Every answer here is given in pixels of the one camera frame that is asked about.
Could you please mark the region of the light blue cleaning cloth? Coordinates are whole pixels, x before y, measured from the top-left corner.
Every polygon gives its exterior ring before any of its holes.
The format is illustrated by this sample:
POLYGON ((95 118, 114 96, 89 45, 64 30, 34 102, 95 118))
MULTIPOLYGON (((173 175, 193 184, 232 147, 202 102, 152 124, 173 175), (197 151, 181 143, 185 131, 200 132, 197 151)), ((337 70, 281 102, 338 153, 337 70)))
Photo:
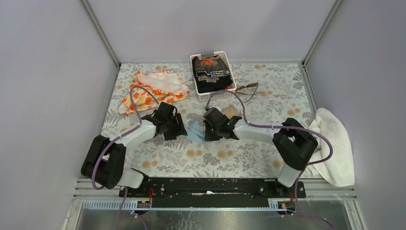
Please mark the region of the light blue cleaning cloth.
POLYGON ((205 142, 205 135, 202 127, 199 125, 198 121, 193 122, 186 128, 187 131, 187 140, 197 143, 205 142))

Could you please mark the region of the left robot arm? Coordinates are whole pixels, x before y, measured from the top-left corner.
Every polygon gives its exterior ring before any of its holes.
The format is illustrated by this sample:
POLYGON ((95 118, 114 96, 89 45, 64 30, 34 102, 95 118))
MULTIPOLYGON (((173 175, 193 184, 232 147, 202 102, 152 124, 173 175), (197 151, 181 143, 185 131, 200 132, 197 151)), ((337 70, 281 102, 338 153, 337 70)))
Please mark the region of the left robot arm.
POLYGON ((126 154, 158 135, 162 135, 165 140, 175 140, 186 134, 177 108, 162 102, 152 114, 141 117, 139 125, 118 137, 109 139, 102 135, 96 136, 81 167, 81 174, 91 179, 96 190, 122 186, 130 188, 135 196, 142 197, 148 192, 148 176, 139 170, 125 167, 126 154))

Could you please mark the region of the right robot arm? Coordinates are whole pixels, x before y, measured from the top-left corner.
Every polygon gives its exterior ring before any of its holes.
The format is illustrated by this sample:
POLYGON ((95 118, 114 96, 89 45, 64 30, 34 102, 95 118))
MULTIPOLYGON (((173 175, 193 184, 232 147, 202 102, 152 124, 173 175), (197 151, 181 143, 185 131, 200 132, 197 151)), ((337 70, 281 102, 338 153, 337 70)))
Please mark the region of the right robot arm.
POLYGON ((293 185, 299 174, 310 161, 318 141, 293 118, 287 118, 281 127, 270 124, 246 124, 240 116, 228 118, 217 108, 207 109, 203 115, 205 141, 221 139, 248 139, 273 144, 284 161, 276 179, 275 193, 287 197, 293 192, 293 185))

